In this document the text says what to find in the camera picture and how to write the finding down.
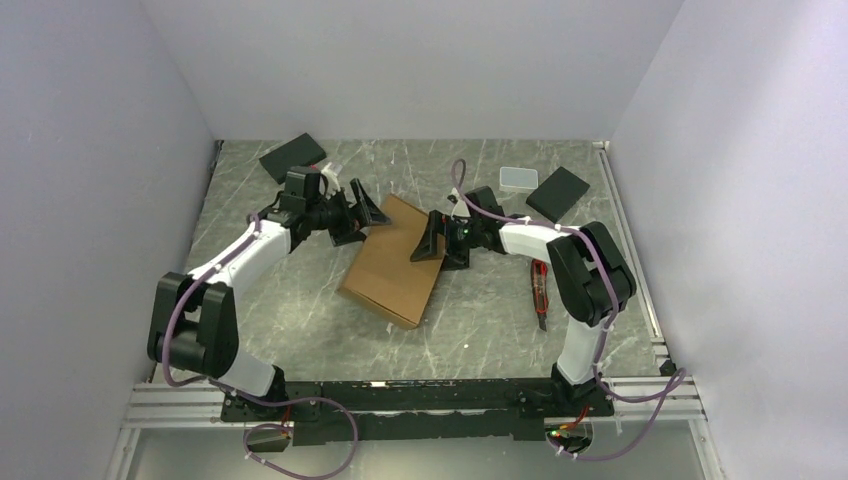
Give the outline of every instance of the gray marble tabletop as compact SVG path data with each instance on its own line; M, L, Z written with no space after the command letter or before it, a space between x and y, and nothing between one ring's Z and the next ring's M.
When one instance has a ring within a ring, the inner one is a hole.
M258 159L284 142L227 141L188 258L205 263L245 228L245 215L273 201L278 185ZM586 141L324 140L327 161L344 165L380 204L394 193L424 211L450 211L449 168L468 161L465 188L490 185L509 213L533 214L525 195L498 191L501 166L563 166L591 185L561 223L604 222L620 240L603 171ZM538 328L529 259L472 251L471 268L442 273L419 328L404 331L336 293L360 244L333 248L326 232L301 244L244 294L239 336L290 380L385 380L548 376L562 350L566 313L552 296L548 332ZM556 292L549 277L549 292ZM643 310L634 299L610 336L604 371L658 375Z

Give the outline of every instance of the marble surface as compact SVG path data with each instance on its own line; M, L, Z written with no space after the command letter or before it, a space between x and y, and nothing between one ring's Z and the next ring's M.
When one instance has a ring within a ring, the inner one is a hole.
M277 184L258 158L276 141L224 143L195 231L188 268L205 263L245 228L245 215L270 203ZM490 185L509 213L534 212L526 195L497 191L501 166L539 171L543 181L564 166L591 185L563 224L604 222L621 242L603 172L585 141L325 140L328 160L344 165L344 182L358 177L380 204L394 193L424 211L450 211L449 168L468 161L466 189ZM360 244L332 248L313 235L245 293L240 341L281 366L290 380L381 380L548 376L562 350L565 309L552 297L548 332L537 327L529 289L530 260L472 251L471 268L442 273L416 330L385 320L336 293ZM549 292L556 292L549 276ZM637 299L619 317L607 347L611 376L657 375Z

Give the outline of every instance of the cardboard box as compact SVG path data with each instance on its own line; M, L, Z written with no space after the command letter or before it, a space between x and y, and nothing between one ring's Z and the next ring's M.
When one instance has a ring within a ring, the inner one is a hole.
M371 227L338 293L411 330L421 323L442 259L409 261L427 226L426 213L394 195L380 209L392 224ZM439 251L444 252L444 239L439 241Z

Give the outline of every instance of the red utility knife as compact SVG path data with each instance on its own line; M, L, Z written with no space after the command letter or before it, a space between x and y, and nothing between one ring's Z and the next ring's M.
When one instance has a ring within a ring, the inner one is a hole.
M530 284L533 287L533 306L539 317L539 328L548 331L548 265L541 260L530 263Z

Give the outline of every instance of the white wall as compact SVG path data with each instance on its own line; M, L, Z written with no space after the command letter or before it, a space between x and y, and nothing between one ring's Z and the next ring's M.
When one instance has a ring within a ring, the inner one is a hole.
M0 477L103 477L212 150L137 1L2 2Z
M848 4L688 0L612 138L730 478L846 478Z
M607 139L681 3L144 0L229 139Z

